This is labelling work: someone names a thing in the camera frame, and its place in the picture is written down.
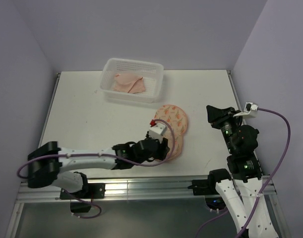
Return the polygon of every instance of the gray floor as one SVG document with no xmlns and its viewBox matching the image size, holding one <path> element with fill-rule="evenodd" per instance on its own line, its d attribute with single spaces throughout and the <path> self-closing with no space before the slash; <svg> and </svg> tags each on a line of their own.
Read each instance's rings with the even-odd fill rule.
<svg viewBox="0 0 303 238">
<path fill-rule="evenodd" d="M 214 217 L 203 198 L 188 200 L 105 201 L 101 217 L 72 217 L 68 203 L 26 204 L 16 238 L 192 238 Z M 234 238 L 230 215 L 205 227 L 200 238 Z"/>
</svg>

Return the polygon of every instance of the red connector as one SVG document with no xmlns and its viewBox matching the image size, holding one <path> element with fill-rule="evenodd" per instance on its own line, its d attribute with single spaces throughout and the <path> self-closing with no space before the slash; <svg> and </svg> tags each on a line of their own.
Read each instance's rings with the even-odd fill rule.
<svg viewBox="0 0 303 238">
<path fill-rule="evenodd" d="M 151 127 L 155 126 L 156 125 L 155 120 L 151 120 L 150 125 L 151 125 Z"/>
</svg>

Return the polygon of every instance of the white connector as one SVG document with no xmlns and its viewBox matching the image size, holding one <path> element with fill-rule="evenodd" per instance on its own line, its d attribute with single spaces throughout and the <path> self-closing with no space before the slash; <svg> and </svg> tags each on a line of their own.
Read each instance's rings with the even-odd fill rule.
<svg viewBox="0 0 303 238">
<path fill-rule="evenodd" d="M 242 116 L 243 119 L 255 118 L 257 116 L 258 105 L 256 103 L 247 102 L 242 113 L 237 113 L 234 117 Z"/>
<path fill-rule="evenodd" d="M 162 142 L 162 137 L 166 133 L 166 131 L 167 131 L 166 125 L 157 123 L 149 128 L 148 134 L 152 139 L 158 139 L 160 142 Z"/>
</svg>

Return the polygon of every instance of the pink cloth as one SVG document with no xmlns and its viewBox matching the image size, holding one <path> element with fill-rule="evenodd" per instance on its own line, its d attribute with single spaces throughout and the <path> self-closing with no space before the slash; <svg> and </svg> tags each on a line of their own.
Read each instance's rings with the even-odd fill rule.
<svg viewBox="0 0 303 238">
<path fill-rule="evenodd" d="M 115 81 L 113 90 L 117 92 L 141 93 L 146 91 L 143 77 L 133 73 L 116 74 Z"/>
</svg>

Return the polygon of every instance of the black bracket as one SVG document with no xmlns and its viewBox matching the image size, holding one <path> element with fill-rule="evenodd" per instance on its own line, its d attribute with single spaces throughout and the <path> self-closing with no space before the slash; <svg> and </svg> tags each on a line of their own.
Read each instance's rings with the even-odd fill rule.
<svg viewBox="0 0 303 238">
<path fill-rule="evenodd" d="M 88 184 L 88 192 L 86 192 L 82 197 L 78 197 L 80 199 L 99 199 L 104 198 L 105 195 L 105 184 L 104 183 L 89 183 Z M 71 200 L 71 197 L 67 195 L 65 192 L 60 193 L 61 200 Z"/>
<path fill-rule="evenodd" d="M 209 187 L 209 182 L 207 179 L 195 179 L 192 180 L 192 185 L 187 187 L 193 190 L 194 196 L 201 195 L 219 195 L 216 191 L 212 191 Z"/>
<path fill-rule="evenodd" d="M 70 211 L 71 213 L 88 213 L 91 210 L 91 205 L 82 202 L 71 202 Z"/>
</svg>

